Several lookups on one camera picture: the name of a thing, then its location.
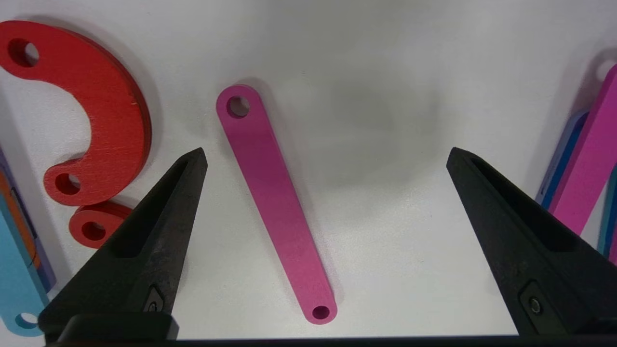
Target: red curved piece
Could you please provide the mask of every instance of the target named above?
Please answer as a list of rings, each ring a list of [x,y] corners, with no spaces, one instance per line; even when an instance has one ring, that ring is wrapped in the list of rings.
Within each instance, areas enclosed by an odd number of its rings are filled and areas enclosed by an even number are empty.
[[[100,248],[132,210],[111,201],[81,206],[68,222],[73,238],[84,246]]]
[[[30,43],[38,50],[38,62],[28,60]],[[52,199],[69,206],[100,203],[139,174],[150,151],[150,116],[137,83],[109,52],[72,31],[11,20],[0,23],[0,66],[16,77],[68,91],[90,120],[84,156],[45,173],[43,183]]]

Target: purple piece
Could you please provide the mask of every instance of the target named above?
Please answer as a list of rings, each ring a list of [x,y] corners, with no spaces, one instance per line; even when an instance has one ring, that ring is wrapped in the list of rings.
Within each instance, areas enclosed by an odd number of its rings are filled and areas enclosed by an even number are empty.
[[[249,103],[244,115],[232,110],[240,98]],[[217,113],[304,317],[331,322],[334,295],[259,94],[231,86],[218,96]]]

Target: pink link bar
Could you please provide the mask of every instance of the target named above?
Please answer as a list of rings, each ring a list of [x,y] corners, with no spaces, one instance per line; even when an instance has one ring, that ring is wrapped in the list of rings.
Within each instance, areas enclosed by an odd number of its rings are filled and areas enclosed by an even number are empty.
[[[234,98],[249,102],[245,116],[231,110]],[[334,295],[259,94],[247,85],[228,87],[217,113],[304,316],[331,322]]]
[[[582,233],[617,163],[617,66],[608,73],[549,207],[574,233]]]

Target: screw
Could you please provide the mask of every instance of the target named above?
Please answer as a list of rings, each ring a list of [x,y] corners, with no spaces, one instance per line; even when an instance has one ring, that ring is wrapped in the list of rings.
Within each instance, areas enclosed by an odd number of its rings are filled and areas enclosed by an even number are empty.
[[[529,308],[531,309],[531,312],[533,312],[537,316],[542,314],[542,305],[540,304],[538,298],[536,298],[535,296],[532,296],[529,299]]]

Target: blue piece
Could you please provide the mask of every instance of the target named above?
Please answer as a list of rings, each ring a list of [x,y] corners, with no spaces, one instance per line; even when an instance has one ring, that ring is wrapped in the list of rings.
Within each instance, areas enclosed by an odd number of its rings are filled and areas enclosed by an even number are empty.
[[[0,196],[0,317],[7,329],[25,337],[39,336],[36,324],[22,318],[22,313],[38,316],[49,299],[36,267],[23,244],[22,237]]]
[[[600,224],[600,239],[598,240],[598,252],[608,258],[615,234],[615,222],[617,221],[617,166],[608,180],[607,198],[602,211],[602,223]]]
[[[563,177],[568,161],[572,156],[576,142],[581,135],[583,125],[587,120],[589,111],[579,111],[566,124],[557,149],[550,160],[549,168],[546,171],[540,191],[536,196],[536,202],[542,205],[545,209],[549,209],[550,203],[557,192],[559,181]]]
[[[32,236],[32,239],[35,243],[36,247],[36,255],[41,261],[41,265],[38,267],[37,272],[39,277],[41,278],[41,282],[43,283],[43,287],[45,288],[45,292],[49,292],[49,290],[56,284],[56,275],[54,271],[51,269],[51,264],[49,263],[49,259],[47,258],[47,254],[43,249],[43,244],[41,244],[41,239],[35,232],[35,228],[30,220],[30,216],[23,205],[22,198],[19,195],[17,185],[15,184],[15,179],[9,170],[9,164],[4,157],[4,153],[2,153],[2,149],[0,149],[0,174],[4,173],[4,176],[9,181],[9,185],[12,190],[13,198],[15,202],[19,206],[19,209],[22,213],[23,219],[26,222],[26,226],[28,227],[28,231]]]

